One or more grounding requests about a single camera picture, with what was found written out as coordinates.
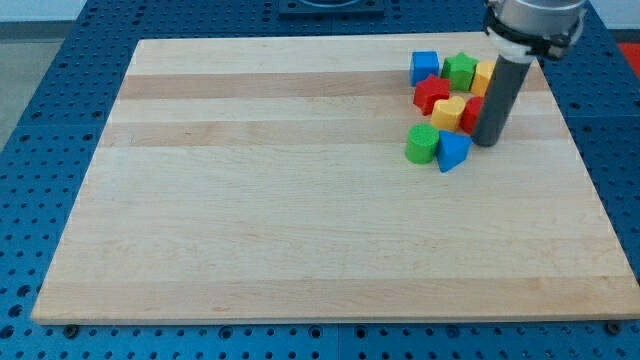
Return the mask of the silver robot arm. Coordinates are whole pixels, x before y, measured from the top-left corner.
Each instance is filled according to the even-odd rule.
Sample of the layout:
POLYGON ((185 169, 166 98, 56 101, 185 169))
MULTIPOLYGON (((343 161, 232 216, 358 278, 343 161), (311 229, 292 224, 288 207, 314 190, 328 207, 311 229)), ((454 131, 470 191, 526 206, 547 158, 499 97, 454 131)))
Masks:
POLYGON ((558 61, 582 35, 586 0, 488 0, 484 32, 499 55, 527 64, 535 57, 558 61))

